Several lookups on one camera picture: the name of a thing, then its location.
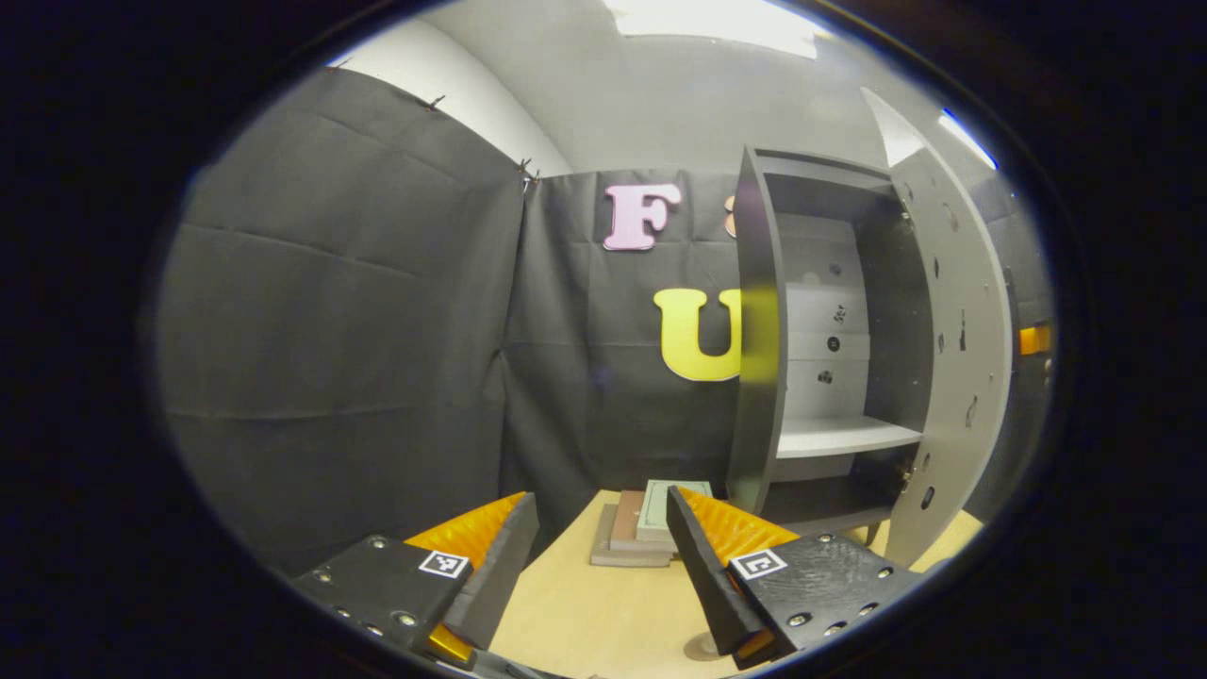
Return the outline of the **white cabinet shelf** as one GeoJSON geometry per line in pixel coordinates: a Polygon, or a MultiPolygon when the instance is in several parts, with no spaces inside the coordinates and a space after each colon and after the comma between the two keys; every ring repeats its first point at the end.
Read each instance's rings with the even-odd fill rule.
{"type": "Polygon", "coordinates": [[[771,450],[776,460],[823,458],[890,450],[921,438],[919,431],[868,416],[783,420],[771,450]]]}

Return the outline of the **dark grey cabinet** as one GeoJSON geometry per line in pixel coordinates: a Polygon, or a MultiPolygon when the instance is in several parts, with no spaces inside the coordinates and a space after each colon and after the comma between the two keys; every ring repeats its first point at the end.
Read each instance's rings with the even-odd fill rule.
{"type": "Polygon", "coordinates": [[[931,295],[890,172],[745,150],[736,185],[740,374],[729,501],[799,533],[886,521],[919,443],[776,460],[783,420],[868,416],[922,433],[931,295]]]}

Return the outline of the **black backdrop cloth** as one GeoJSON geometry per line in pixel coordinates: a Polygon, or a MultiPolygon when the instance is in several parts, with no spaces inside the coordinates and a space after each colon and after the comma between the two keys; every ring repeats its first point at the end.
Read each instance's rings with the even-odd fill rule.
{"type": "MultiPolygon", "coordinates": [[[[518,491],[527,560],[601,490],[706,480],[731,503],[750,147],[540,177],[387,81],[290,87],[199,172],[167,254],[157,377],[189,476],[284,576],[518,491]]],[[[1025,203],[997,178],[966,191],[1013,327],[999,441],[962,510],[990,522],[1032,463],[1059,326],[1025,203]],[[1019,356],[1039,323],[1053,352],[1019,356]]]]}

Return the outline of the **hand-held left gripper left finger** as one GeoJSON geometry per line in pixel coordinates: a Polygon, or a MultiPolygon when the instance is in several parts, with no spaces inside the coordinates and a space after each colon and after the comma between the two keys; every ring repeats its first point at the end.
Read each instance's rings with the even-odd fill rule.
{"type": "Polygon", "coordinates": [[[538,528],[535,494],[518,491],[410,538],[367,535],[292,584],[396,652],[471,671],[496,636],[538,528]]]}

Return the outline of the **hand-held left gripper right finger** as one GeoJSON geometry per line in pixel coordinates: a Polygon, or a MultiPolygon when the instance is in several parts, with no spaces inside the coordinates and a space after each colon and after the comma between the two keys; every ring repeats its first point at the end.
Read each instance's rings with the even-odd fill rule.
{"type": "Polygon", "coordinates": [[[921,580],[834,529],[797,534],[682,485],[665,513],[717,652],[737,671],[820,652],[921,580]]]}

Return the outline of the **large ceiling light panel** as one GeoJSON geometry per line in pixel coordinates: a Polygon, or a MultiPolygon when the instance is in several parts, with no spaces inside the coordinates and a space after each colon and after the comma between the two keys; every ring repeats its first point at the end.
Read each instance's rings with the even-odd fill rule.
{"type": "Polygon", "coordinates": [[[675,36],[751,43],[815,59],[830,33],[772,0],[601,0],[626,39],[675,36]]]}

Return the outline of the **grey brown book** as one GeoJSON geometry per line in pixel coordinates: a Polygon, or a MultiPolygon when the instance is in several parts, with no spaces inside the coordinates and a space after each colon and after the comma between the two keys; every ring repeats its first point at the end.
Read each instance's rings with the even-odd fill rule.
{"type": "Polygon", "coordinates": [[[591,538],[589,563],[613,568],[666,568],[672,560],[669,552],[634,552],[613,550],[611,533],[616,527],[616,504],[604,505],[595,535],[591,538]]]}

